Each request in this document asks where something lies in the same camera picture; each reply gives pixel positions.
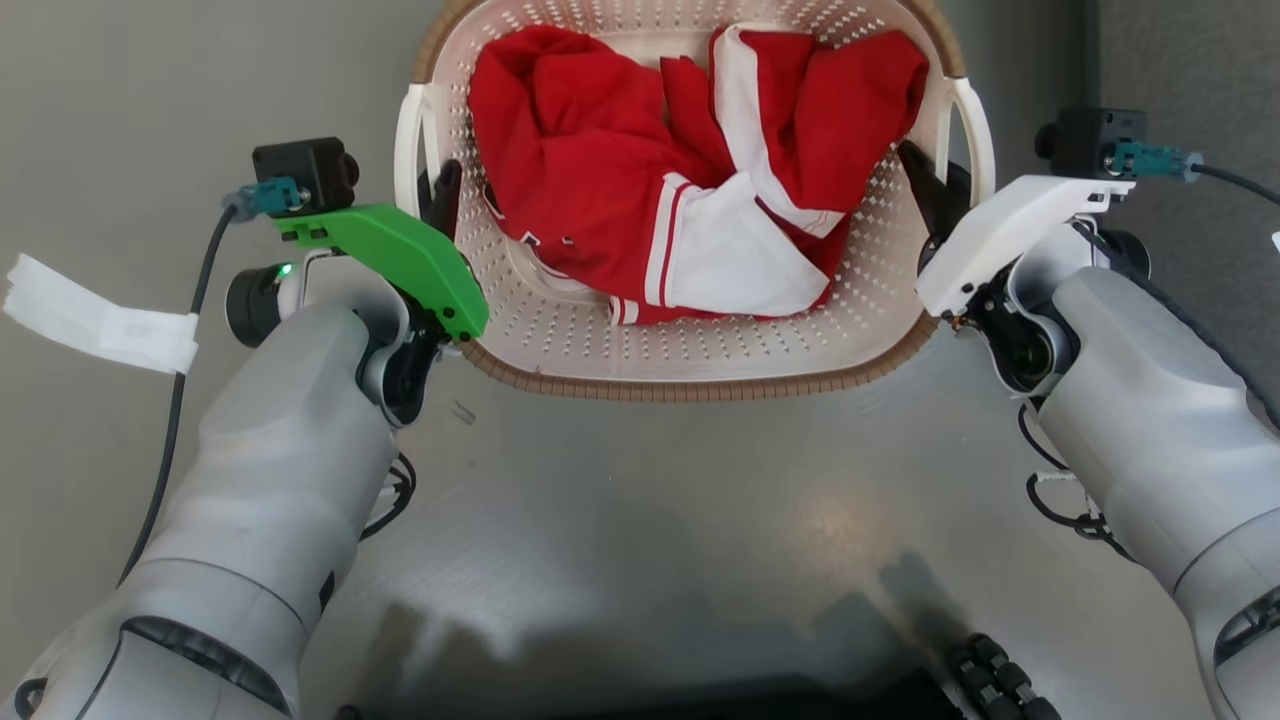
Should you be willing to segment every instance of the green bracket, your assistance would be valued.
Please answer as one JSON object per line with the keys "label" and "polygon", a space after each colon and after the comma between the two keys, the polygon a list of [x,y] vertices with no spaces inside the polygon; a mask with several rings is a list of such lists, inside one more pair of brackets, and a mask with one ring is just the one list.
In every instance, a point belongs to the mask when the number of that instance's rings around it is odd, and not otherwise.
{"label": "green bracket", "polygon": [[361,205],[301,218],[275,218],[300,247],[337,247],[433,310],[458,340],[480,337],[489,304],[471,268],[440,231],[394,205]]}

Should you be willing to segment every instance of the laundry basket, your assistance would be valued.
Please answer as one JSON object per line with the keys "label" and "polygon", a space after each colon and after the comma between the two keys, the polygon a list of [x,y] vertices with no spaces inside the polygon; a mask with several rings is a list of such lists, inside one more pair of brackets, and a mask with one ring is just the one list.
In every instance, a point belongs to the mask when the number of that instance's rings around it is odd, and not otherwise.
{"label": "laundry basket", "polygon": [[419,214],[417,177],[462,163],[456,243],[489,301],[483,338],[463,355],[530,392],[628,401],[717,401],[806,395],[864,384],[914,355],[937,322],[915,296],[927,232],[896,154],[877,165],[854,214],[831,300],[809,313],[611,324],[608,299],[545,275],[508,241],[483,200],[467,87],[480,49],[531,24],[585,32],[657,65],[689,55],[705,67],[710,33],[753,20],[809,32],[833,46],[887,29],[929,59],[919,119],[908,136],[945,172],[952,108],[968,140],[973,201],[995,190],[991,133],[965,79],[951,28],[933,0],[452,0],[426,33],[396,132],[396,202]]}

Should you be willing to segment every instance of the red garment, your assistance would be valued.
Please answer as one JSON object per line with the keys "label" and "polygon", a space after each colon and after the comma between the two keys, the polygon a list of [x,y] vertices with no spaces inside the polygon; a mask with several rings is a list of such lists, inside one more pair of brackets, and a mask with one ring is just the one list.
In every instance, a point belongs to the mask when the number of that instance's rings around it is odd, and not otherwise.
{"label": "red garment", "polygon": [[896,32],[832,50],[732,26],[712,58],[710,78],[687,58],[653,70],[531,27],[477,59],[468,104],[499,227],[613,296],[616,322],[823,300],[927,73]]}

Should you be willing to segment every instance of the basket rim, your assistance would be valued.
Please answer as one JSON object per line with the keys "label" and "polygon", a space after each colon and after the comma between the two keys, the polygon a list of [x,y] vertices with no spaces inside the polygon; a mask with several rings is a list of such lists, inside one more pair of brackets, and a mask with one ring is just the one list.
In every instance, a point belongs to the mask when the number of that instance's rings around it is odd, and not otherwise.
{"label": "basket rim", "polygon": [[[435,74],[444,40],[474,9],[488,0],[448,0],[431,27],[428,28],[417,59],[413,63],[412,82],[430,83]],[[964,78],[968,70],[960,54],[951,26],[934,0],[893,0],[905,8],[924,28],[938,53],[942,74]],[[756,380],[718,382],[637,382],[595,380],[566,378],[522,370],[490,352],[480,340],[461,345],[462,355],[479,370],[495,380],[540,395],[616,400],[625,402],[719,402],[755,400],[763,397],[794,397],[854,388],[879,379],[910,360],[940,327],[937,318],[922,311],[911,328],[891,348],[873,360],[820,373],[805,373]]]}

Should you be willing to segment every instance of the basket handle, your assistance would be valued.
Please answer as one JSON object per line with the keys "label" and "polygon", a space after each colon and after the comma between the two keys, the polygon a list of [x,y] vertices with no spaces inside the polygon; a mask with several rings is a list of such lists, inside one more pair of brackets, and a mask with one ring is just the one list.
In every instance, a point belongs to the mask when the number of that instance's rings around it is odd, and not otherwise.
{"label": "basket handle", "polygon": [[419,147],[426,158],[430,181],[434,183],[440,177],[440,147],[435,140],[435,105],[439,104],[439,95],[436,86],[411,83],[396,123],[396,206],[415,218],[422,217],[417,204]]}
{"label": "basket handle", "polygon": [[982,101],[978,94],[969,85],[968,78],[942,78],[946,83],[943,90],[942,114],[938,118],[937,158],[933,167],[938,179],[947,181],[947,160],[951,156],[951,108],[960,111],[960,123],[964,124],[965,141],[969,145],[969,174],[973,184],[969,196],[972,206],[987,200],[996,193],[996,149],[991,141],[991,126],[987,124],[987,114],[982,110]]}

